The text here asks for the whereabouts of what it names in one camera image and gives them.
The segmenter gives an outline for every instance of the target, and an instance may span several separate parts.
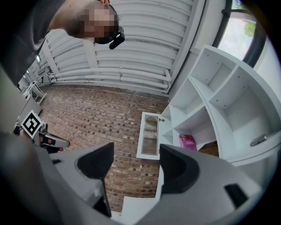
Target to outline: white pipe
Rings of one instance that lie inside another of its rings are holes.
[[[131,77],[124,77],[124,76],[107,76],[107,75],[84,75],[84,76],[70,76],[70,77],[62,77],[57,78],[57,81],[66,81],[66,80],[75,80],[75,79],[103,79],[103,80],[119,80],[119,81],[127,81],[127,82],[134,82],[134,83],[142,83],[154,87],[159,87],[166,89],[168,88],[167,83],[159,83],[150,80],[138,79],[138,78],[131,78]]]
[[[87,73],[94,73],[94,72],[132,74],[132,75],[151,77],[151,78],[155,78],[155,79],[158,79],[158,80],[164,80],[164,81],[168,81],[168,82],[171,81],[171,76],[170,76],[170,73],[167,69],[165,70],[166,76],[162,76],[162,75],[155,74],[155,73],[144,72],[144,71],[140,71],[140,70],[134,70],[134,69],[120,69],[120,68],[77,69],[77,70],[72,70],[72,71],[67,71],[67,72],[64,72],[64,73],[58,73],[56,75],[52,75],[51,78],[58,78],[58,77],[61,77],[61,76],[85,75]]]
[[[137,84],[130,84],[130,83],[115,83],[115,82],[110,82],[110,81],[100,81],[100,80],[69,80],[69,81],[55,81],[53,83],[110,83],[114,85],[126,85],[126,86],[132,86],[132,87],[141,87],[153,91],[160,91],[163,93],[166,93],[164,90],[156,89],[153,87],[146,87],[146,86],[141,86]]]
[[[140,77],[140,76],[138,76],[138,75],[131,75],[131,74],[122,74],[122,76],[124,76],[124,77],[138,78],[138,79],[144,79],[144,80],[151,80],[151,81],[155,81],[155,82],[161,83],[160,80],[155,79],[155,78],[151,78],[151,77]]]
[[[118,76],[118,77],[120,77],[120,73],[100,73],[99,75],[104,75],[104,76],[112,75],[112,76]],[[138,75],[132,75],[132,74],[123,74],[122,76],[124,76],[124,77],[132,77],[132,78],[140,78],[140,76],[138,76]],[[151,81],[159,82],[158,79],[151,78],[151,77],[146,78],[146,80],[151,80]]]

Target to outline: tree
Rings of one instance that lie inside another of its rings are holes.
[[[244,26],[244,34],[249,37],[254,37],[256,29],[256,23],[252,21],[247,21]]]
[[[237,9],[244,9],[247,10],[247,8],[241,3],[240,0],[235,0]],[[254,37],[256,29],[256,23],[252,21],[247,21],[244,26],[244,34],[247,35],[248,37]]]

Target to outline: white shelf unit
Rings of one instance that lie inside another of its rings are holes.
[[[217,63],[225,66],[203,69],[203,65]],[[252,68],[206,46],[188,79],[211,117],[221,158],[243,165],[268,157],[280,148],[281,103]],[[252,140],[262,134],[267,140],[251,147]]]
[[[157,115],[165,120],[159,121],[159,145],[180,146],[180,134],[192,135],[198,150],[217,140],[220,158],[234,165],[262,160],[281,147],[276,94],[251,67],[217,48],[204,46],[175,97]],[[251,147],[262,134],[267,140]]]

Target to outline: window frame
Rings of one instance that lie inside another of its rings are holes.
[[[227,28],[228,21],[231,18],[231,13],[238,12],[238,13],[244,13],[248,15],[252,15],[250,11],[244,10],[244,9],[232,9],[232,1],[233,0],[226,0],[225,8],[222,10],[223,18],[220,23],[220,27],[218,30],[218,33],[216,34],[215,40],[213,42],[213,47],[218,48],[224,32]],[[247,63],[252,68],[256,65],[257,61],[259,60],[259,57],[263,51],[263,47],[265,45],[267,36],[264,32],[262,26],[259,24],[259,22],[256,20],[256,29],[254,32],[253,40],[250,44],[250,47],[243,58],[243,62]]]

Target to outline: cabinet door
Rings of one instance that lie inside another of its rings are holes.
[[[159,160],[159,117],[160,114],[142,113],[137,158]]]

